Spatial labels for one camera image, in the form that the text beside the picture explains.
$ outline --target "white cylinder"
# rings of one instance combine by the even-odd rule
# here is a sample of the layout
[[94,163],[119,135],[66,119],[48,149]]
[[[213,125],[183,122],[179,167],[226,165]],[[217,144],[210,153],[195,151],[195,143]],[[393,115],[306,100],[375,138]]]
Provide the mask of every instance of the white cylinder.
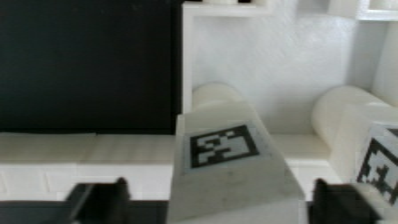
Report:
[[357,87],[343,86],[320,97],[313,109],[313,128],[330,149],[339,130],[339,122],[348,105],[389,106],[389,104]]
[[233,87],[222,83],[210,83],[194,90],[192,111],[234,101],[243,101],[243,97]]

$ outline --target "white block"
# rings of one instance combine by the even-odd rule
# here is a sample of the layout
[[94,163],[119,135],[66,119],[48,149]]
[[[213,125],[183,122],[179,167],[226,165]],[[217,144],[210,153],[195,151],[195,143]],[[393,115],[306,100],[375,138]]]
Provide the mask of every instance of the white block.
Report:
[[385,102],[352,86],[337,87],[322,96],[313,109],[313,128],[332,150],[345,109],[350,105],[389,107]]
[[353,181],[362,150],[368,147],[373,124],[398,125],[398,108],[352,106],[341,118],[336,147],[330,153],[330,166],[343,182]]
[[258,133],[256,136],[266,145],[266,153],[227,160],[220,164],[199,168],[192,165],[186,167],[194,162],[186,163],[190,156],[183,150],[183,136],[178,135],[169,224],[245,222],[304,224],[307,222],[302,190],[249,104],[236,102],[218,105],[185,114],[185,119],[179,119],[183,130],[194,137],[197,137],[195,133],[202,135],[204,132],[213,133],[220,129],[224,131],[217,133],[222,135],[227,132],[226,128],[229,130],[242,121],[252,122],[249,130],[250,133]]
[[7,192],[5,182],[3,182],[3,173],[0,172],[0,192]]
[[76,168],[57,168],[44,170],[50,192],[69,192],[76,181]]
[[35,166],[0,168],[7,193],[25,195],[48,192],[46,177]]

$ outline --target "black panel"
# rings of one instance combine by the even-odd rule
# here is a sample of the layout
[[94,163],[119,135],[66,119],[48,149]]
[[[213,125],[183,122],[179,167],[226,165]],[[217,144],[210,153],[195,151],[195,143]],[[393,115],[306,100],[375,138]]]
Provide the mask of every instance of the black panel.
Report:
[[0,1],[2,131],[172,133],[178,6]]
[[[53,217],[64,210],[67,207],[62,202],[0,202],[0,223],[53,224]],[[167,201],[130,201],[131,224],[165,224],[165,214]]]
[[398,129],[389,129],[393,135],[398,137]]

